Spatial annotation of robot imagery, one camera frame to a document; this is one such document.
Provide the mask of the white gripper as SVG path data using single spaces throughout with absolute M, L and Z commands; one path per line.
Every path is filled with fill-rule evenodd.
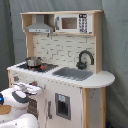
M 42 93 L 42 89 L 40 87 L 22 82 L 14 83 L 12 85 L 12 89 L 12 95 L 18 100 L 25 100 L 28 95 L 39 95 Z

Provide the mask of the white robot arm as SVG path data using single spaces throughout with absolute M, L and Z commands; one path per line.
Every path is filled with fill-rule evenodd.
M 0 104 L 10 105 L 11 109 L 26 112 L 29 95 L 39 95 L 42 89 L 26 83 L 13 83 L 10 88 L 0 92 Z

